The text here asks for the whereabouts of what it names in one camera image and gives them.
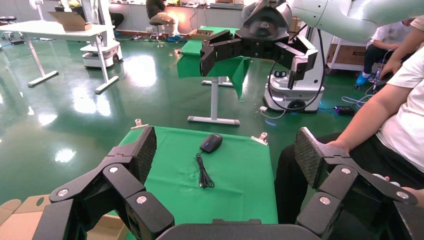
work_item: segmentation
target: green tablecloth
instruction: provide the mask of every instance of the green tablecloth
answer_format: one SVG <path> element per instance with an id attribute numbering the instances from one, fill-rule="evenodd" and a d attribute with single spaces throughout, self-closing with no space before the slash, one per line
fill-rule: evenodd
<path id="1" fill-rule="evenodd" d="M 246 136 L 222 134 L 219 149 L 202 154 L 215 183 L 214 188 L 203 189 L 195 156 L 211 133 L 154 128 L 157 150 L 145 186 L 173 214 L 175 224 L 210 224 L 213 219 L 278 223 L 268 146 Z M 120 145 L 133 143 L 141 132 L 130 131 Z"/>
<path id="2" fill-rule="evenodd" d="M 237 28 L 205 26 L 202 30 L 212 30 L 215 34 L 230 30 L 234 34 Z M 182 57 L 177 63 L 178 77 L 201 77 L 200 74 L 200 50 L 201 40 L 189 40 L 181 49 Z M 243 81 L 248 73 L 250 60 L 246 57 L 234 57 L 223 61 L 217 61 L 207 75 L 208 77 L 229 77 L 238 98 L 242 96 Z"/>

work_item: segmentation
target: metal clip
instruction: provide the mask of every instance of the metal clip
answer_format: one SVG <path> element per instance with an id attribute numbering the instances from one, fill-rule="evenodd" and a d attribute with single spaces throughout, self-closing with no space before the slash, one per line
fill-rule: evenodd
<path id="1" fill-rule="evenodd" d="M 251 136 L 250 138 L 251 139 L 253 139 L 253 140 L 255 140 L 256 142 L 258 142 L 258 143 L 260 143 L 260 144 L 263 144 L 263 145 L 265 145 L 265 146 L 268 146 L 268 142 L 267 142 L 267 136 L 268 136 L 268 133 L 266 133 L 266 132 L 262 132 L 261 134 L 260 134 L 260 137 L 259 138 L 257 138 L 257 137 L 254 137 L 254 136 Z"/>
<path id="2" fill-rule="evenodd" d="M 148 124 L 142 124 L 142 120 L 140 118 L 137 118 L 135 120 L 135 126 L 131 127 L 131 130 L 137 130 L 137 129 L 142 129 L 144 127 L 148 126 Z"/>

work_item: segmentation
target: cardboard box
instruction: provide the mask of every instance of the cardboard box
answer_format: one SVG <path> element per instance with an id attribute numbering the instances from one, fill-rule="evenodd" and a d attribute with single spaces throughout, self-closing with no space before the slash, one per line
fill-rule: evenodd
<path id="1" fill-rule="evenodd" d="M 44 208 L 50 204 L 49 195 L 30 196 L 22 204 L 18 199 L 0 206 L 0 240 L 31 240 Z M 105 214 L 87 232 L 88 240 L 124 240 L 129 230 L 118 217 Z"/>
<path id="2" fill-rule="evenodd" d="M 302 20 L 298 17 L 293 17 L 291 19 L 290 32 L 297 33 L 302 27 Z"/>
<path id="3" fill-rule="evenodd" d="M 188 33 L 188 37 L 190 39 L 196 39 L 196 40 L 205 40 L 212 35 L 214 35 L 214 31 L 211 31 L 211 30 L 194 29 L 193 31 Z"/>
<path id="4" fill-rule="evenodd" d="M 333 57 L 336 53 L 337 44 L 331 44 L 328 50 L 327 63 L 333 61 Z M 364 46 L 345 46 L 341 45 L 338 50 L 337 57 L 335 59 L 336 64 L 352 64 L 352 65 L 363 65 L 365 51 L 367 50 Z"/>
<path id="5" fill-rule="evenodd" d="M 87 31 L 92 29 L 92 24 L 87 23 L 81 15 L 76 12 L 49 11 L 56 22 L 62 24 L 65 31 Z"/>

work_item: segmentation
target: green floor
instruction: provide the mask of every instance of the green floor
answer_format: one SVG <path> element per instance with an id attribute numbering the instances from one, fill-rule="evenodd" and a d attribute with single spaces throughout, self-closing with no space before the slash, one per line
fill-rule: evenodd
<path id="1" fill-rule="evenodd" d="M 328 112 L 264 118 L 266 76 L 272 65 L 254 59 L 241 100 L 232 88 L 220 87 L 218 117 L 239 119 L 241 126 L 187 122 L 210 115 L 210 86 L 201 78 L 179 79 L 178 49 L 183 43 L 122 42 L 123 62 L 108 70 L 119 81 L 101 95 L 102 72 L 86 69 L 84 43 L 34 42 L 46 73 L 59 75 L 34 88 L 27 83 L 40 73 L 27 45 L 0 50 L 0 204 L 10 199 L 49 194 L 96 167 L 134 126 L 146 124 L 241 136 L 268 133 L 272 164 L 300 127 L 316 136 L 342 131 L 348 118 Z M 342 105 L 342 96 L 359 98 L 354 76 L 327 76 L 322 106 Z M 276 117 L 279 114 L 269 113 Z"/>

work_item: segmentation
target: white robot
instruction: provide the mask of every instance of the white robot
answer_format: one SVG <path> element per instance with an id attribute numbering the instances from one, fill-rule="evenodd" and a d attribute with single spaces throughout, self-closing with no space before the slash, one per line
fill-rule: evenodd
<path id="1" fill-rule="evenodd" d="M 60 0 L 65 12 L 71 12 L 68 0 Z M 123 58 L 121 45 L 115 40 L 114 26 L 112 25 L 111 16 L 109 14 L 109 0 L 81 0 L 81 6 L 84 10 L 87 22 L 94 24 L 102 24 L 109 26 L 106 32 L 101 34 L 100 50 L 103 53 L 104 63 L 106 67 L 115 65 Z M 102 63 L 97 55 L 97 47 L 94 43 L 80 49 L 84 52 L 82 59 L 86 67 L 101 68 Z"/>
<path id="2" fill-rule="evenodd" d="M 277 10 L 286 13 L 287 8 L 309 27 L 352 42 L 369 40 L 380 26 L 424 15 L 423 0 L 287 0 Z M 311 42 L 314 46 L 319 46 L 316 35 Z M 289 75 L 272 75 L 271 95 L 268 85 L 264 94 L 268 107 L 275 111 L 290 111 L 306 106 L 302 111 L 316 112 L 325 90 L 321 86 L 321 58 L 321 53 L 318 53 L 314 68 L 306 72 L 304 80 L 296 81 L 291 89 L 287 88 Z"/>

